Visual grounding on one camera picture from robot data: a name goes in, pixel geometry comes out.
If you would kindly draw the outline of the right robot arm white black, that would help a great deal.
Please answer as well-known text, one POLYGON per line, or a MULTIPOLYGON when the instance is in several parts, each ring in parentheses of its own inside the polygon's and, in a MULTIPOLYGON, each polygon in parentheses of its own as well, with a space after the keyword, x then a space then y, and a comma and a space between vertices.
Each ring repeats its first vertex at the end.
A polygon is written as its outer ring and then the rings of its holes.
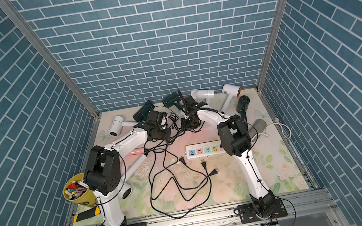
POLYGON ((248 184, 255 213, 262 219, 272 218, 280 202, 263 180, 256 166, 247 123, 238 115, 225 115, 209 107, 196 109, 181 119, 181 126, 185 131, 194 130, 202 123, 212 125, 217 129, 221 147, 228 155, 234 157, 240 166, 248 184))

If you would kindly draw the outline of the dark teal round hair dryer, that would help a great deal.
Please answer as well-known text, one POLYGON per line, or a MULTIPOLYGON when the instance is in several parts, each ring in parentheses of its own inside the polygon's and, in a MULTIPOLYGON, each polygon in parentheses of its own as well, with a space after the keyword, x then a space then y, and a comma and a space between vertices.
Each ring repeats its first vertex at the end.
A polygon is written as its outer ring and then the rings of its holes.
POLYGON ((236 106, 236 111, 240 115, 240 118, 247 122, 247 114, 246 111, 250 104, 250 98, 246 95, 240 96, 238 99, 238 103, 236 106))

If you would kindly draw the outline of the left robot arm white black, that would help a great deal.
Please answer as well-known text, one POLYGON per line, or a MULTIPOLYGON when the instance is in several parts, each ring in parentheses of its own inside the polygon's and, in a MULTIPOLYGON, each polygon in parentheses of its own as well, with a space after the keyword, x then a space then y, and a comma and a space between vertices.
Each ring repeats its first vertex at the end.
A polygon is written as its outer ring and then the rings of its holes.
POLYGON ((127 180, 124 158, 135 148, 148 141, 167 140, 171 136, 169 127, 145 129, 136 127, 129 134, 106 146, 94 146, 89 154, 84 173, 84 182, 95 196, 95 205, 103 215, 101 226, 128 226, 118 197, 127 180))

